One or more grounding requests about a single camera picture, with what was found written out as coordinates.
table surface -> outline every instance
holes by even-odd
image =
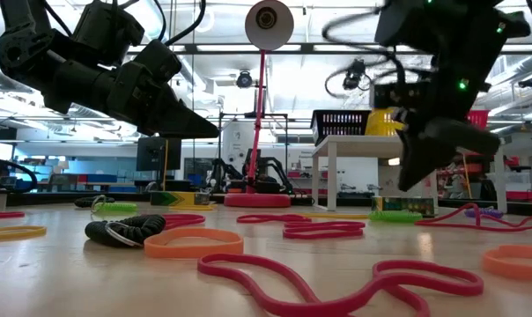
[[[313,155],[329,155],[329,143],[336,143],[339,158],[382,158],[401,156],[403,145],[398,136],[327,136],[315,147]]]
[[[0,242],[0,317],[174,316],[267,317],[235,282],[205,276],[196,261],[162,260],[142,250],[114,249],[84,235],[89,210],[58,204],[10,209],[25,218],[0,219],[0,226],[45,225],[45,237]],[[143,212],[166,212],[141,203]],[[312,212],[293,207],[284,212]],[[481,270],[481,254],[499,244],[532,244],[532,231],[478,232],[469,229],[368,223],[362,239],[296,241],[282,238],[280,224],[237,225],[249,211],[228,209],[202,213],[206,226],[238,232],[245,252],[269,257],[295,269],[321,300],[338,299],[371,279],[379,261],[411,259],[437,262],[472,271],[484,279],[485,292],[462,298],[412,287],[429,303],[432,316],[532,317],[532,283],[517,282]],[[367,210],[339,209],[340,212]],[[509,216],[509,221],[521,217]],[[464,216],[456,218],[469,222]],[[193,243],[193,240],[178,241]],[[275,299],[299,302],[296,291],[278,275],[246,265],[243,269]],[[355,316],[413,316],[410,307],[380,291]]]

metal frame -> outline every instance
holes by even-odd
[[[219,159],[221,159],[221,140],[222,140],[222,124],[223,124],[223,118],[226,116],[226,115],[232,115],[234,116],[233,120],[236,121],[237,120],[237,116],[241,115],[241,116],[244,116],[245,114],[226,114],[226,113],[223,113],[223,112],[220,112],[219,113],[219,125],[218,125],[218,129],[219,129],[219,139],[218,139],[218,157]],[[287,135],[287,130],[288,130],[288,122],[290,121],[289,118],[288,118],[288,114],[262,114],[264,116],[270,116],[272,119],[274,119],[275,117],[282,117],[285,119],[285,167],[284,167],[284,170],[285,170],[285,174],[287,175],[287,155],[288,155],[288,152],[287,152],[287,146],[288,146],[288,135]]]

pink rubber band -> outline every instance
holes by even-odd
[[[237,217],[237,223],[239,224],[261,224],[269,221],[281,221],[281,222],[311,222],[311,218],[303,217],[300,215],[285,214],[285,215],[245,215]]]
[[[289,223],[284,224],[284,238],[287,239],[326,239],[361,237],[366,224],[354,221],[329,221],[324,223]]]
[[[438,224],[437,222],[451,218],[460,212],[464,212],[466,209],[473,208],[474,212],[476,214],[476,224],[475,225],[465,225],[465,224]],[[490,219],[497,223],[500,223],[502,225],[507,225],[510,228],[498,228],[498,227],[490,227],[490,226],[483,226],[481,225],[481,218]],[[526,230],[532,229],[532,225],[525,226],[526,223],[532,221],[531,217],[524,218],[519,224],[512,224],[510,222],[507,222],[505,220],[497,219],[495,217],[491,217],[489,215],[484,215],[480,212],[479,207],[477,207],[474,203],[467,203],[460,207],[458,210],[449,213],[442,217],[437,217],[435,219],[425,219],[425,220],[419,220],[415,223],[415,225],[427,225],[427,226],[441,226],[441,227],[450,227],[450,228],[469,228],[469,229],[477,229],[477,230],[484,230],[484,231],[491,231],[491,232],[522,232]]]
[[[161,216],[166,220],[164,230],[174,229],[183,225],[197,225],[205,222],[205,217],[202,215],[166,214]]]
[[[212,264],[213,262],[246,263],[270,269],[285,277],[297,289],[306,303],[289,303],[273,299],[266,295],[249,275],[237,269],[215,266]],[[326,302],[321,302],[305,280],[294,270],[267,258],[245,254],[212,254],[201,258],[197,263],[197,269],[201,273],[228,278],[241,284],[250,292],[258,306],[278,316],[345,316],[347,313],[354,312],[365,306],[377,291],[386,290],[412,306],[417,311],[417,317],[428,317],[430,316],[430,310],[426,301],[399,285],[414,285],[460,296],[476,296],[484,291],[484,281],[479,276],[460,269],[451,269],[434,263],[420,261],[379,262],[373,266],[373,280],[364,285],[362,289],[342,299]],[[434,277],[412,273],[381,274],[383,270],[387,269],[424,270],[463,279],[467,283],[442,281]]]
[[[1,218],[8,218],[8,217],[25,217],[26,214],[23,212],[1,212],[0,211],[0,219]]]

ceiling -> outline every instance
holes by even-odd
[[[82,10],[91,0],[48,0],[48,2],[73,30]],[[247,12],[256,2],[257,0],[208,0],[208,10],[198,30],[177,43],[179,46],[177,49],[188,73],[182,72],[176,76],[173,88],[188,106],[193,107],[200,115],[217,117],[220,108],[226,112],[237,113],[253,109],[254,92],[237,88],[234,80],[241,70],[249,70],[254,79],[259,77],[259,55],[248,54],[246,49],[236,54],[240,48],[238,45],[249,44],[244,23]],[[322,43],[321,29],[331,19],[367,11],[381,2],[380,0],[284,0],[284,3],[291,8],[295,21],[289,44]],[[160,4],[166,16],[168,37],[190,25],[199,12],[194,1],[160,1]],[[499,7],[503,11],[528,10],[524,0],[506,0]],[[159,32],[161,17],[155,10],[152,0],[140,0],[138,4],[130,6],[128,11],[144,26],[146,31],[144,43],[148,42],[155,32]],[[337,31],[336,35],[350,41],[372,43],[377,22],[378,17],[367,18],[360,23],[344,27]],[[54,20],[51,20],[51,24],[62,31]],[[0,12],[0,35],[3,31],[4,22]],[[517,45],[521,47],[523,44],[532,44],[532,34],[523,39],[511,39],[510,42],[513,48]],[[232,51],[232,54],[206,55],[200,51],[198,55],[187,55],[181,51],[182,47],[188,44],[196,44],[201,50],[205,45],[214,44],[214,47],[206,49],[212,49],[213,53],[227,49]],[[138,49],[131,49],[130,58],[134,57],[136,51]],[[349,65],[355,58],[373,62],[378,56],[356,54],[344,47],[333,48],[333,51],[326,55],[290,54],[289,51],[288,54],[270,55],[267,74],[270,97],[268,110],[288,113],[294,118],[310,118],[314,109],[368,108],[369,99],[366,93],[356,91],[348,98],[334,99],[324,89],[326,77],[336,69]],[[430,57],[426,55],[401,55],[400,59],[406,67],[426,68],[430,62]],[[391,69],[391,65],[386,64],[369,71],[370,75],[375,76],[386,69]],[[77,136],[79,133],[73,131],[73,129],[79,131],[81,128],[95,128],[108,132],[107,138],[111,140],[130,141],[138,137],[138,134],[134,133],[134,127],[123,122],[111,121],[104,114],[87,111],[88,109],[79,105],[75,105],[70,113],[72,120],[61,121],[60,114],[42,107],[41,96],[37,92],[32,92],[1,75],[0,73],[0,97],[5,101],[1,103],[0,117],[4,117],[5,125],[44,129],[36,124],[39,123],[46,127],[48,133],[54,133],[56,130],[61,137],[68,138],[81,137]],[[480,95],[475,104],[475,109],[497,109],[490,117],[492,129],[519,124],[532,118],[532,88],[521,89],[518,86],[514,88],[513,85],[530,76],[532,76],[532,56],[503,55],[498,59],[489,78],[495,85],[490,93]],[[192,77],[196,86],[194,91],[188,84]],[[342,78],[336,77],[329,82],[329,89],[334,92],[344,92],[341,84]],[[9,116],[18,119],[12,120],[7,118]],[[30,116],[42,118],[25,118]],[[57,118],[55,121],[49,121],[44,118],[46,116]]]

lamp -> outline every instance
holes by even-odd
[[[61,169],[63,170],[61,173],[64,173],[64,170],[65,169],[69,169],[69,161],[60,161],[58,162],[58,166],[61,167]]]

